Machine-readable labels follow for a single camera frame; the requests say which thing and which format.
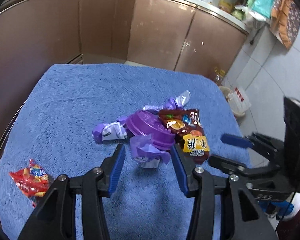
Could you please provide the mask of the dark red sleeve forearm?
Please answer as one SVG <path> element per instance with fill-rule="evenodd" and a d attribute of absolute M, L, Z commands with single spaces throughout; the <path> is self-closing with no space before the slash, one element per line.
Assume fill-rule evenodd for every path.
<path fill-rule="evenodd" d="M 276 229 L 279 240 L 300 240 L 300 210 L 290 220 L 280 221 Z"/>

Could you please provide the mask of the blue gloved right hand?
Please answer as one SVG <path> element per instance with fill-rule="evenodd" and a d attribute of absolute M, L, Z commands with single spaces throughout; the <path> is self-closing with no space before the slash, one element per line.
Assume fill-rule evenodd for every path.
<path fill-rule="evenodd" d="M 259 200 L 258 204 L 269 218 L 276 217 L 277 220 L 291 220 L 300 211 L 300 200 L 295 199 L 291 203 Z"/>

